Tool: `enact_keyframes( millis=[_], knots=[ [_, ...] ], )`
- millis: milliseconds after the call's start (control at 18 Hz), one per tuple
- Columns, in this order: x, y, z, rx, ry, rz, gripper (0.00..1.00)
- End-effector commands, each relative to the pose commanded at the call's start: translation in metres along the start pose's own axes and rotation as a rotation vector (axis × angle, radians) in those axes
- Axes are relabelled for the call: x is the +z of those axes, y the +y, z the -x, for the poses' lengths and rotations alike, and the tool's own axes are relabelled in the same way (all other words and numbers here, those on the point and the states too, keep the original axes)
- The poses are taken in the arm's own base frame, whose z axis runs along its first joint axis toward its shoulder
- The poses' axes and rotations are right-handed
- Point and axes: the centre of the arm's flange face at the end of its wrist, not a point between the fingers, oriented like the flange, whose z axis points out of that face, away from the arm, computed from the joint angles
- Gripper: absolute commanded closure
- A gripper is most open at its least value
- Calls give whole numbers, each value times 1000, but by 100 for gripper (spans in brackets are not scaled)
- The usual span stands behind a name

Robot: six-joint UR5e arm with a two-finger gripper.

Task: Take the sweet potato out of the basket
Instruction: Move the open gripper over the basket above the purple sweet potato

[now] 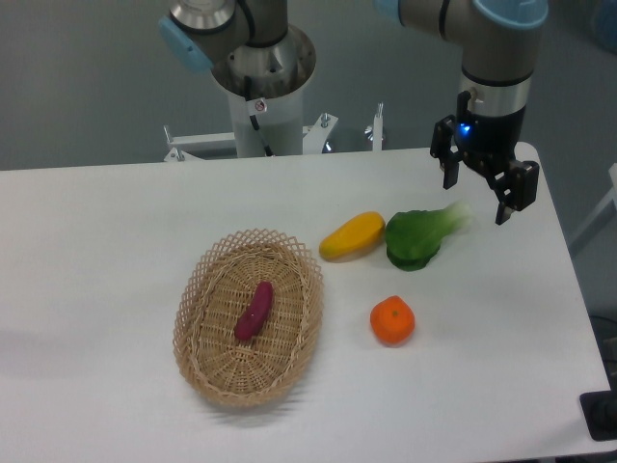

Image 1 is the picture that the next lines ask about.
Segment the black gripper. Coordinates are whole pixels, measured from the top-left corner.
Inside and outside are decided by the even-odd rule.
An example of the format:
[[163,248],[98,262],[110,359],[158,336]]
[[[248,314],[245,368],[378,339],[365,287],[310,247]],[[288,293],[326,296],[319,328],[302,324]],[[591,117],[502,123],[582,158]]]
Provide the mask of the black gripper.
[[470,91],[458,94],[456,119],[449,115],[435,124],[430,155],[440,162],[443,188],[450,189],[458,181],[461,162],[461,156],[452,148],[455,134],[466,166],[488,177],[489,187],[497,197],[496,224],[501,226],[513,212],[535,202],[539,163],[515,159],[514,148],[522,132],[525,107],[509,115],[490,117],[472,112],[471,102]]

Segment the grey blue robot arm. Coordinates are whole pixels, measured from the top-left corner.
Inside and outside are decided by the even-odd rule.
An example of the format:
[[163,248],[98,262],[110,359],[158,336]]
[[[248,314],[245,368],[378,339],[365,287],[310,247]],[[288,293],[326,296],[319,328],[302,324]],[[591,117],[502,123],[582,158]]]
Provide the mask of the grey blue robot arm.
[[[466,166],[497,198],[496,222],[536,198],[539,167],[515,155],[549,6],[544,1],[378,1],[396,23],[461,46],[462,78],[454,114],[438,121],[431,155],[450,188]],[[174,1],[159,32],[188,69],[208,72],[228,91],[238,116],[242,157],[297,154],[303,149],[296,111],[272,103],[310,80],[315,52],[288,20],[283,1]]]

